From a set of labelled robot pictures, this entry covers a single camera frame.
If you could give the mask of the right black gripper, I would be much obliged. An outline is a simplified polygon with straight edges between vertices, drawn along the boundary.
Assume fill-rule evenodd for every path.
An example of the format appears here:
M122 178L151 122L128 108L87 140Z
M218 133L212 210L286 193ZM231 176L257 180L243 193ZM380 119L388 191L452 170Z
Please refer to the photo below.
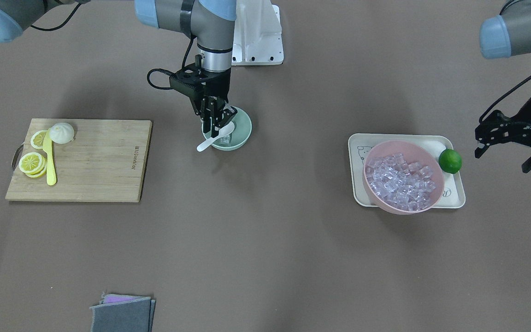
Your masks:
M209 78L204 82L204 97L200 101L199 108L202 132L212 135L213 124L213 133L217 134L217 131L229 124L232 118L238 114L238 108L228 104L231 69L222 72L201 69L201 74Z

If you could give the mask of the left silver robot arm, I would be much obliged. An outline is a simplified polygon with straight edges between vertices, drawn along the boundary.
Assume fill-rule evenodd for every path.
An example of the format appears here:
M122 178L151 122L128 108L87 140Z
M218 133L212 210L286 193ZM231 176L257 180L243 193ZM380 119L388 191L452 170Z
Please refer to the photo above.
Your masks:
M484 21L480 28L481 54L486 59L509 58L531 53L531 0L508 0L499 15ZM489 147L513 142L531 147L531 97L514 116L506 116L491 104L475 128L480 158ZM531 171L531 157L522 172Z

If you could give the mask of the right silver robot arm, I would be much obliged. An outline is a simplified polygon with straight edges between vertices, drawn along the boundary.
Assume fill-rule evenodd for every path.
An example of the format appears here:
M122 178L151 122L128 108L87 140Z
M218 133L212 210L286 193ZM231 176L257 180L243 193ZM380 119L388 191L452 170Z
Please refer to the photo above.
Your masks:
M177 71L151 69L168 76L168 86L186 96L211 138L223 134L238 114L230 105L236 0L0 0L0 43L11 42L28 28L52 32L63 28L77 10L92 6L95 13L114 6L131 9L130 20L149 27L179 32L189 40Z

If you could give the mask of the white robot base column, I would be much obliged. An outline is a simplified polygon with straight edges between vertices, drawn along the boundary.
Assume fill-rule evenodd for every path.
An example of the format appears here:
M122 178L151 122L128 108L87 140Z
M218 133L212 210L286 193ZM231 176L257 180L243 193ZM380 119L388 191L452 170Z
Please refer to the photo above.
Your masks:
M270 0L238 0L231 64L265 66L283 61L279 7Z

